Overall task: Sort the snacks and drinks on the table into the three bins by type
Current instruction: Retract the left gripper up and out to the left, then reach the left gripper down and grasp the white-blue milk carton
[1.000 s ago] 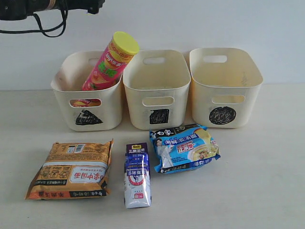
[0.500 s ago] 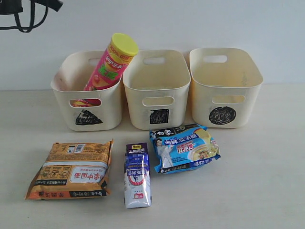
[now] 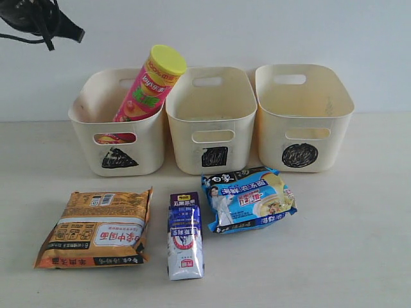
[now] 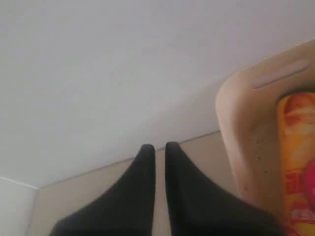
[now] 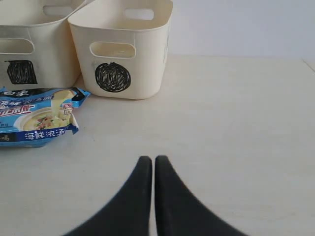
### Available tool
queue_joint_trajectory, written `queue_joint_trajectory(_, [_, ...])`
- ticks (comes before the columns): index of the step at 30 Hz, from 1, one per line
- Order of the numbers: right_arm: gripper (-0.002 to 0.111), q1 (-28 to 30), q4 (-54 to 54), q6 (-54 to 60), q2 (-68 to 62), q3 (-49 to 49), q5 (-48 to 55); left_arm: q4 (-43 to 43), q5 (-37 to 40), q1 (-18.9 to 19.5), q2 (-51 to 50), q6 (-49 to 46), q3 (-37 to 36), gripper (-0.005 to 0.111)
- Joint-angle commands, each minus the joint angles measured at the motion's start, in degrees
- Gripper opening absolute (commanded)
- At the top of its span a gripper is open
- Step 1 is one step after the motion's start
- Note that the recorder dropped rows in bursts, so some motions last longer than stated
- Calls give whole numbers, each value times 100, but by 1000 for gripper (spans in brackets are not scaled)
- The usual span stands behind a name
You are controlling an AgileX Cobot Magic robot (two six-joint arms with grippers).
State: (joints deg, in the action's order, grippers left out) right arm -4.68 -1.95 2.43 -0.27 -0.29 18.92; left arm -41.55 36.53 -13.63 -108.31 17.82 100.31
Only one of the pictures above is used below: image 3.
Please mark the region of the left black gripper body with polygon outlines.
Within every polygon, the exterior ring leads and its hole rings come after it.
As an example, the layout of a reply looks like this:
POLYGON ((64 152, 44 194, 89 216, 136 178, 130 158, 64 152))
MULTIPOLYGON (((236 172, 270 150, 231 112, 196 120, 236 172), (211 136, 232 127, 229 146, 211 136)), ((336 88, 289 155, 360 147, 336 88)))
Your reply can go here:
POLYGON ((13 29, 42 35, 56 35, 61 24, 57 1, 1 1, 1 19, 13 29))

